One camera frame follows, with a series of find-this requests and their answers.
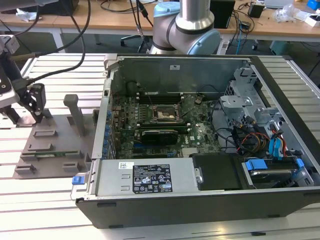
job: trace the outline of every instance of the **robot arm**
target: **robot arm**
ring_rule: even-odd
[[[58,0],[0,0],[0,12],[16,8],[24,8],[57,2]],[[36,83],[27,86],[11,54],[19,48],[13,35],[0,35],[0,113],[6,115],[17,124],[20,116],[11,107],[18,103],[26,108],[36,123],[42,120],[46,104],[45,86]]]
[[[46,5],[59,0],[0,0],[0,12],[17,8],[26,8],[36,5]]]
[[[210,0],[163,2],[154,8],[151,54],[210,55],[220,43]]]

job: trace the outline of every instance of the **computer tower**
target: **computer tower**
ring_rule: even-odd
[[[215,29],[228,28],[235,3],[235,0],[211,0],[210,10],[214,14],[213,26]]]

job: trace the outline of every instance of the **product label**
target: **product label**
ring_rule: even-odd
[[[169,164],[133,166],[133,192],[155,194],[172,192]]]
[[[119,169],[132,169],[134,165],[133,161],[119,162]]]

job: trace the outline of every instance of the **black cable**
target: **black cable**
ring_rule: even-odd
[[[200,93],[200,91],[201,91],[204,87],[211,87],[211,88],[213,88],[217,93],[220,93],[219,90],[218,90],[215,86],[213,86],[212,84],[204,84],[204,85],[202,85],[202,86],[198,89],[198,91],[196,91],[196,92],[197,92],[197,93]]]
[[[218,130],[221,130],[221,129],[224,129],[224,128],[218,128],[217,130],[215,130],[215,126],[214,126],[212,120],[213,120],[213,114],[214,114],[215,108],[216,108],[216,106],[217,106],[218,103],[219,103],[219,100],[215,102],[215,104],[214,104],[213,107],[212,107],[212,110],[210,111],[209,122],[210,122],[211,128],[212,128],[213,132],[216,133],[220,138],[224,139],[225,141],[231,143],[233,146],[237,147],[237,145],[236,145],[234,142],[232,142],[231,140],[229,140],[227,137],[222,136],[222,135],[218,132]]]
[[[307,42],[303,42],[304,44],[306,44],[306,45],[308,45],[308,46],[310,46],[310,47],[318,47],[318,46],[320,46],[320,43],[318,43],[318,44],[316,44],[316,45],[311,45],[311,44],[309,44],[309,43],[307,43]]]
[[[2,25],[7,28],[10,32],[11,35],[14,35],[14,32],[0,19],[0,22],[2,23]],[[25,49],[27,49],[29,51],[29,53],[32,53],[32,51],[30,50],[29,47],[27,47],[27,45],[19,38],[16,36],[16,39],[21,43],[21,45],[23,45],[25,47]]]
[[[34,22],[33,22],[33,23],[31,24],[31,26],[28,27],[26,30],[21,31],[21,32],[18,32],[18,33],[16,33],[14,36],[17,37],[17,36],[20,36],[20,35],[22,35],[22,34],[25,34],[25,33],[29,32],[29,30],[32,29],[32,28],[37,24],[37,22],[38,22],[38,20],[39,20],[39,17],[40,17],[39,6],[36,6],[36,16],[35,16]]]
[[[154,27],[154,25],[152,24],[152,22],[150,21],[150,19],[149,19],[148,17],[146,17],[146,20],[150,23],[150,25],[151,25],[152,27]]]
[[[133,17],[134,17],[134,22],[135,22],[137,31],[138,31],[139,35],[141,36],[142,40],[144,41],[146,47],[147,47],[148,49],[150,49],[150,48],[149,48],[149,44],[148,44],[147,40],[145,39],[145,36],[144,36],[144,34],[143,34],[143,32],[142,32],[141,24],[139,24],[139,23],[140,23],[140,17],[139,17],[139,7],[138,7],[138,2],[137,2],[137,0],[136,0],[136,6],[137,6],[136,9],[137,9],[138,21],[139,21],[139,22],[137,21],[137,18],[136,18],[136,13],[135,13],[134,5],[132,4],[132,0],[130,0],[130,5],[131,5],[131,10],[132,10],[132,14],[133,14]]]
[[[233,35],[233,37],[232,37],[231,41],[229,42],[229,45],[228,45],[228,47],[226,48],[226,51],[225,51],[225,52],[227,52],[227,51],[228,51],[228,49],[230,48],[230,46],[232,45],[232,42],[234,41],[234,39],[235,39],[235,37],[236,37],[237,33],[238,33],[238,35],[239,35],[239,32],[238,32],[239,21],[240,21],[240,20],[239,20],[239,13],[235,12],[234,10],[233,10],[232,12],[233,12],[232,17],[234,17],[234,18],[235,18],[235,26],[236,26],[236,29],[235,29],[235,33],[234,33],[234,35]]]
[[[316,69],[316,67],[320,64],[320,60],[313,66],[313,68],[311,69],[311,71],[308,74],[308,77],[311,76],[311,74],[313,73],[313,71]]]
[[[151,2],[144,3],[143,5],[152,4],[152,3],[155,3],[157,1],[158,0],[154,0],[154,1],[151,1]],[[116,14],[129,14],[132,11],[132,8],[122,9],[122,10],[113,10],[113,9],[110,9],[110,8],[107,8],[107,7],[103,6],[107,2],[109,2],[109,0],[105,0],[102,3],[100,3],[100,8],[102,8],[103,10],[106,10],[108,12],[112,12],[112,13],[116,13]]]
[[[136,18],[138,20],[138,24],[139,24],[139,27],[141,27],[141,22],[140,22],[140,14],[139,14],[139,3],[138,3],[138,0],[135,0],[135,4],[136,4]]]
[[[88,2],[88,9],[90,10],[90,13],[91,13],[91,3],[90,3],[90,0],[87,0]],[[72,13],[69,12],[68,8],[65,6],[65,3],[62,1],[62,5],[63,7],[65,8],[66,12],[70,15],[70,18],[72,19],[76,29],[78,30],[79,34],[81,33],[81,30],[79,28],[79,25],[78,23],[76,22],[75,18],[72,16]],[[85,60],[85,56],[86,56],[86,45],[85,45],[85,40],[84,40],[84,37],[81,35],[81,43],[82,43],[82,57],[81,57],[81,60],[79,61],[79,63],[75,66],[72,66],[72,67],[69,67],[69,68],[66,68],[66,69],[62,69],[62,70],[58,70],[58,71],[53,71],[53,72],[49,72],[49,73],[46,73],[46,74],[43,74],[41,76],[38,76],[38,77],[35,77],[33,79],[30,79],[28,81],[28,84],[33,84],[35,83],[36,81],[39,81],[41,79],[44,79],[44,78],[47,78],[47,77],[50,77],[52,75],[56,75],[56,74],[61,74],[61,73],[66,73],[66,72],[69,72],[69,71],[72,71],[72,70],[75,70],[77,69],[78,67],[81,66],[81,64],[84,62]]]
[[[85,25],[82,29],[82,31],[68,44],[61,46],[59,48],[57,48],[56,50],[53,51],[46,51],[46,52],[40,52],[40,53],[36,53],[35,56],[36,57],[41,57],[41,56],[45,56],[45,55],[49,55],[49,54],[55,54],[60,52],[61,50],[64,50],[68,47],[70,47],[71,45],[73,45],[79,38],[81,38],[83,36],[83,34],[85,33],[85,31],[87,30],[88,26],[89,26],[89,22],[90,22],[90,18],[91,18],[91,2],[88,1],[88,14],[87,14],[87,18],[86,18],[86,22]]]
[[[144,41],[144,44],[146,45],[147,49],[150,49],[149,44],[144,36],[144,32],[142,31],[142,27],[141,27],[141,22],[140,22],[140,14],[139,14],[139,0],[135,0],[136,3],[136,15],[137,15],[137,20],[138,20],[138,24],[139,24],[139,30],[141,31],[141,37],[142,40]]]
[[[303,47],[305,47],[305,48],[308,49],[309,51],[314,52],[314,50],[308,48],[308,47],[304,44],[304,42],[301,41],[300,43],[301,43],[301,45],[302,45]]]
[[[138,27],[138,22],[137,22],[137,18],[136,18],[136,14],[135,14],[135,9],[134,9],[134,5],[132,4],[132,0],[130,0],[130,5],[131,5],[131,10],[132,10],[132,14],[133,14],[133,17],[134,17],[134,22],[135,22],[135,25]]]

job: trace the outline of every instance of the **blue latch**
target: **blue latch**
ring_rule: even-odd
[[[279,138],[277,138],[275,140],[275,146],[274,146],[274,151],[273,151],[273,156],[275,158],[278,158],[278,160],[282,160],[282,156],[279,155],[280,152],[280,146],[281,146],[282,142]]]
[[[297,158],[295,161],[296,161],[296,164],[298,165],[299,168],[302,168],[305,166],[305,164],[301,158]]]
[[[74,176],[72,178],[72,185],[83,185],[85,184],[85,176]]]
[[[271,138],[269,142],[269,154],[273,155],[278,160],[282,160],[282,156],[280,156],[280,146],[282,142],[279,138]]]
[[[250,159],[245,162],[246,168],[250,170],[265,170],[268,169],[264,159]]]

